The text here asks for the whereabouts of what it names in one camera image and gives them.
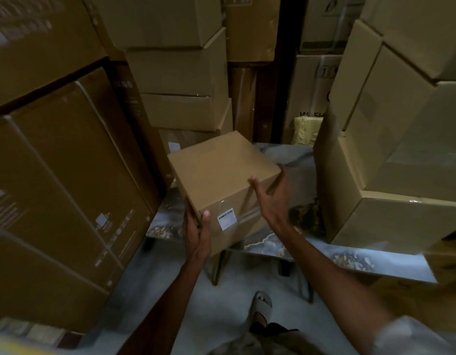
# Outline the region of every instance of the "left hand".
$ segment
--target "left hand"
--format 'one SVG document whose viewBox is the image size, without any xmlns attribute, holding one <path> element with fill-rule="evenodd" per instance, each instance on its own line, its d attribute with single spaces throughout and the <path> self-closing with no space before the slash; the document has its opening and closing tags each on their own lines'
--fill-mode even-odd
<svg viewBox="0 0 456 355">
<path fill-rule="evenodd" d="M 185 239 L 185 250 L 187 251 L 187 260 L 195 260 L 204 263 L 210 255 L 211 234 L 210 234 L 211 216 L 209 211 L 205 211 L 202 216 L 201 228 L 197 227 L 197 219 L 190 205 L 185 199 L 185 215 L 183 220 L 183 237 Z"/>
</svg>

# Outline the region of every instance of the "right hand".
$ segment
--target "right hand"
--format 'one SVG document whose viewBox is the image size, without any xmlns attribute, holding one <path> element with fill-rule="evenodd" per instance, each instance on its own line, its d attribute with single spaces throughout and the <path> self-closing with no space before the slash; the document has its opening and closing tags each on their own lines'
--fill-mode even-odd
<svg viewBox="0 0 456 355">
<path fill-rule="evenodd" d="M 272 230 L 289 223 L 289 180 L 286 169 L 280 166 L 277 186 L 272 195 L 267 195 L 256 176 L 251 176 L 250 183 L 256 192 L 260 204 L 260 212 Z"/>
</svg>

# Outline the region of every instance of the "hand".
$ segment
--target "hand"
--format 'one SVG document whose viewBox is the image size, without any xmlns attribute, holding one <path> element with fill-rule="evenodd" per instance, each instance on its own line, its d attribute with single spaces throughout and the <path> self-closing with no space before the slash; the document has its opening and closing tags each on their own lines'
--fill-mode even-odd
<svg viewBox="0 0 456 355">
<path fill-rule="evenodd" d="M 289 223 L 289 180 L 285 167 L 283 165 L 279 167 L 281 172 L 276 179 L 277 186 L 272 195 L 266 194 L 257 177 L 250 178 L 260 204 L 260 212 L 273 231 Z"/>
<path fill-rule="evenodd" d="M 185 250 L 187 251 L 187 261 L 195 261 L 203 264 L 210 255 L 211 216 L 209 211 L 205 211 L 202 216 L 201 229 L 197 227 L 197 219 L 190 205 L 185 199 L 185 215 L 183 219 L 183 237 L 185 239 Z"/>
</svg>

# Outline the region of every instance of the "foot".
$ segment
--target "foot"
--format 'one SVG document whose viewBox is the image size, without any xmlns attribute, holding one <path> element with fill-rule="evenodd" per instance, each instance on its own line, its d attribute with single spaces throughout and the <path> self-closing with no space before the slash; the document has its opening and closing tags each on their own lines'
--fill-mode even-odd
<svg viewBox="0 0 456 355">
<path fill-rule="evenodd" d="M 271 319 L 271 311 L 271 298 L 265 292 L 256 292 L 253 298 L 253 302 L 251 304 L 251 324 L 258 322 L 261 323 L 263 326 L 267 326 L 269 320 Z"/>
</svg>

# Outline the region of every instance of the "shirt sleeve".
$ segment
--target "shirt sleeve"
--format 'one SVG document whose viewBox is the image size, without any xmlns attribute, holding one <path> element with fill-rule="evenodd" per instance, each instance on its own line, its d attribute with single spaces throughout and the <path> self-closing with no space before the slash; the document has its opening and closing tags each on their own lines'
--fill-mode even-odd
<svg viewBox="0 0 456 355">
<path fill-rule="evenodd" d="M 387 325 L 376 336 L 372 355 L 456 355 L 433 330 L 409 316 Z"/>
</svg>

